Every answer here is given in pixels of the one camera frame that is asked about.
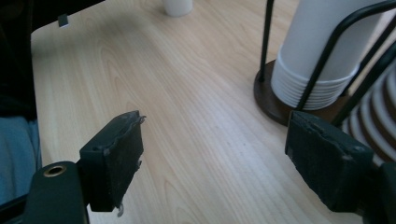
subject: black plastic part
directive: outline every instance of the black plastic part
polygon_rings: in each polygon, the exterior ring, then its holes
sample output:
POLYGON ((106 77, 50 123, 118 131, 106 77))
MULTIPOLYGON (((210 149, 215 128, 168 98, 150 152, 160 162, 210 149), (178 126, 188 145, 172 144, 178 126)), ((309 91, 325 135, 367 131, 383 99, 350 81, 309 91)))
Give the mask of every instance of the black plastic part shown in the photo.
POLYGON ((0 205, 0 223, 18 223, 26 205, 27 195, 0 205))
POLYGON ((374 152, 323 119, 293 111, 286 154, 306 184, 334 212, 355 212, 374 152))
POLYGON ((75 163, 56 162, 35 173, 22 220, 23 224, 89 223, 75 163))
POLYGON ((396 162, 384 163, 379 168, 378 190, 389 223, 396 223, 396 162))
POLYGON ((111 120, 80 154, 78 165, 91 184, 87 200, 94 212, 111 212, 120 207, 134 173, 139 169, 143 153, 140 124, 144 118, 138 111, 125 113, 111 120))

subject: black metal stand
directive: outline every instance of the black metal stand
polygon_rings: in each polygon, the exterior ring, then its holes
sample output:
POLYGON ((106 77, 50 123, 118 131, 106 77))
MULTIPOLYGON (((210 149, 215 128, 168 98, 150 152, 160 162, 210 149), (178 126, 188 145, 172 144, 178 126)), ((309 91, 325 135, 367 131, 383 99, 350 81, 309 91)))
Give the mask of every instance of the black metal stand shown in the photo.
MULTIPOLYGON (((308 100, 309 95, 311 94, 311 91, 314 89, 315 84, 318 81, 318 78, 320 76, 320 73, 323 70, 326 62, 328 61, 330 55, 332 54, 332 50, 333 50, 335 44, 337 43, 337 41, 339 40, 339 37, 341 36, 341 34, 343 34, 347 28, 349 28, 352 24, 354 24, 357 21, 360 21, 364 18, 373 16, 375 14, 382 13, 382 12, 389 11, 389 10, 396 8, 396 0, 384 1, 384 2, 381 2, 378 4, 374 4, 372 6, 368 6, 368 7, 359 9, 359 10, 353 12, 352 14, 350 14, 349 16, 347 16, 345 19, 343 19, 337 25, 337 27, 332 32, 332 34, 326 44, 326 47, 323 50, 323 52, 318 60, 315 70, 314 70, 313 74, 311 75, 311 78, 304 90, 304 93, 300 99, 299 104, 295 108, 285 105, 279 99, 277 99, 272 91, 271 85, 268 83, 271 80, 271 76, 272 76, 272 72, 273 72, 273 68, 274 68, 274 62, 265 63, 267 49, 268 49, 273 7, 274 7, 274 0, 268 0, 267 1, 267 9, 266 9, 266 13, 265 13, 265 25, 264 25, 264 34, 263 34, 263 41, 262 41, 261 68, 255 78, 254 96, 256 99, 256 103, 259 105, 261 110, 268 117, 270 117, 271 119, 275 120, 276 122, 278 122, 280 124, 288 125, 289 114, 292 110, 303 111, 305 103, 308 100)), ((387 29, 378 38, 378 40, 372 46, 369 53, 366 55, 366 57, 360 63, 360 66, 361 66, 360 70, 357 73, 357 75, 353 78, 353 81, 356 80, 356 77, 361 73, 362 68, 364 68, 364 66, 372 59, 374 54, 378 51, 379 47, 381 47, 382 44, 384 43, 384 41, 388 38, 391 31, 396 26, 395 23, 396 23, 396 19, 393 18, 393 20, 389 23, 387 29)), ((350 109, 351 109, 351 108, 348 109, 349 107, 347 107, 346 109, 342 109, 342 108, 343 108, 344 104, 347 101, 349 101, 350 97, 347 94, 347 90, 350 87, 350 85, 352 84, 352 82, 349 83, 349 85, 347 86, 347 89, 344 90, 343 94, 332 105, 329 105, 329 106, 322 108, 320 110, 305 111, 305 112, 314 114, 314 115, 316 115, 320 118, 323 118, 327 121, 332 121, 335 118, 337 118, 337 119, 343 118, 344 119, 347 116, 347 114, 350 112, 350 109)), ((340 124, 340 122, 342 122, 342 121, 335 120, 333 123, 340 124)))

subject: wooden table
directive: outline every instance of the wooden table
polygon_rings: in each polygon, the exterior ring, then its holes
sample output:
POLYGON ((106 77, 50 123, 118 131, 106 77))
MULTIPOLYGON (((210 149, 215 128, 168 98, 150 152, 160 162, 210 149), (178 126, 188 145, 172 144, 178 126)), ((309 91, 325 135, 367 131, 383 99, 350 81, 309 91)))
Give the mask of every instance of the wooden table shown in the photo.
MULTIPOLYGON (((298 1, 276 1, 269 61, 298 1)), ((253 97, 264 2, 107 0, 33 34, 45 164, 78 151, 115 116, 140 110, 143 164, 125 212, 92 223, 361 223, 328 210, 284 153, 287 128, 253 97)))

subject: white paper cup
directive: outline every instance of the white paper cup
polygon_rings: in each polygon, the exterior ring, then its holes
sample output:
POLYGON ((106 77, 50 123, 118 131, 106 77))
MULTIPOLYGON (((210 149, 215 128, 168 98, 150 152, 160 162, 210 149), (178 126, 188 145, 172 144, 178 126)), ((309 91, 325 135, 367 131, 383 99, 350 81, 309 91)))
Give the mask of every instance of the white paper cup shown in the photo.
MULTIPOLYGON (((349 76, 335 80, 318 80, 304 106, 305 110, 317 110, 337 100, 341 92, 356 74, 358 67, 349 76)), ((284 104, 296 107, 309 79, 291 71, 283 62, 281 54, 276 57, 271 86, 276 97, 284 104)))
POLYGON ((192 0, 163 0, 163 5, 171 17, 181 17, 192 11, 192 0))
MULTIPOLYGON (((310 77, 332 31, 350 13, 381 0, 301 0, 288 30, 282 54, 288 68, 310 77)), ((348 76, 359 62, 380 15, 358 21, 337 42, 319 80, 348 76)))

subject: white cup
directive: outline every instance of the white cup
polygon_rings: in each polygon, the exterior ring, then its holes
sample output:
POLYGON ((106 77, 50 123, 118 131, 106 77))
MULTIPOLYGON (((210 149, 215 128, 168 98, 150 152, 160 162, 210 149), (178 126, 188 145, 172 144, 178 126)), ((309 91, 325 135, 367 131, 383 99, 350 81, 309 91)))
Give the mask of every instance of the white cup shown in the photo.
POLYGON ((192 11, 192 0, 163 0, 163 5, 171 17, 181 17, 192 11))

